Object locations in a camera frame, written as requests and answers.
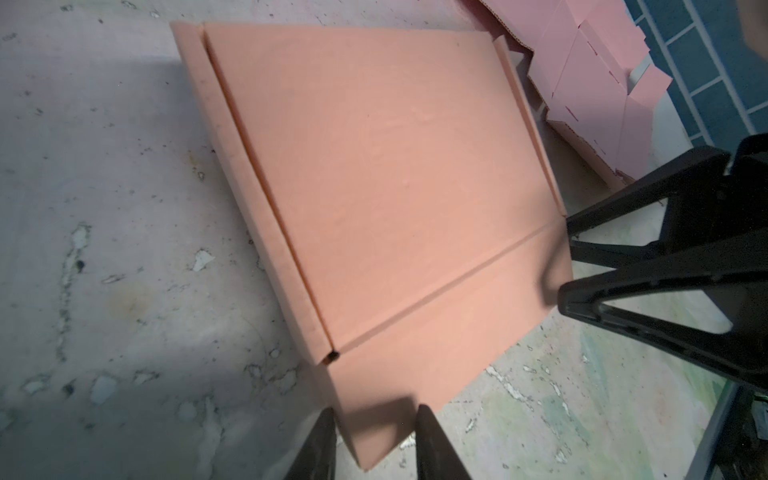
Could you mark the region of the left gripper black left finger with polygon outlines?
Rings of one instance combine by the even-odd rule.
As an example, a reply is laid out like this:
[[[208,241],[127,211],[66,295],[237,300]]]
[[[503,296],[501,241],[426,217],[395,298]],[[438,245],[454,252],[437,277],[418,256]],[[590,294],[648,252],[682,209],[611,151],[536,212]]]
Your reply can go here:
[[[285,480],[334,480],[337,432],[335,413],[325,408],[294,458]]]

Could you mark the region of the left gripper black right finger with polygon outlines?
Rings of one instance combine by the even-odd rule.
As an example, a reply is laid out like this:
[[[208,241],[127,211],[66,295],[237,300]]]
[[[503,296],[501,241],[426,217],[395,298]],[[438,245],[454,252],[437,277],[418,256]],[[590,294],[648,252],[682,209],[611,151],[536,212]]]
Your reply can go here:
[[[425,404],[417,409],[415,440],[419,480],[471,479],[432,409]]]

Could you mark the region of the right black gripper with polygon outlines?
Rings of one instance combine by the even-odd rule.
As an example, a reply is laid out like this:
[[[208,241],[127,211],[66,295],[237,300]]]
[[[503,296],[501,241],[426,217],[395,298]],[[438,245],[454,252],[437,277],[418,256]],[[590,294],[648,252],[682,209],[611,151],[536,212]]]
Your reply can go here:
[[[574,238],[660,200],[667,205],[655,241],[631,246]],[[732,154],[711,146],[694,147],[570,216],[567,232],[573,260],[619,269],[562,285],[561,314],[755,390],[766,389],[765,133],[744,138]],[[691,290],[726,295],[726,305],[734,313],[729,331],[707,332],[611,304],[627,297]]]

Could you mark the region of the orange paper box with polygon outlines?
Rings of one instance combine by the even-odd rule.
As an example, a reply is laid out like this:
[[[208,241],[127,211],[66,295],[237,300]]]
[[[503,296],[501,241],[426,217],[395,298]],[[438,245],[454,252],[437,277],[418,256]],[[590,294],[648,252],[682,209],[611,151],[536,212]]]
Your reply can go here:
[[[542,322],[566,210],[504,38],[174,21],[215,153],[358,466]]]

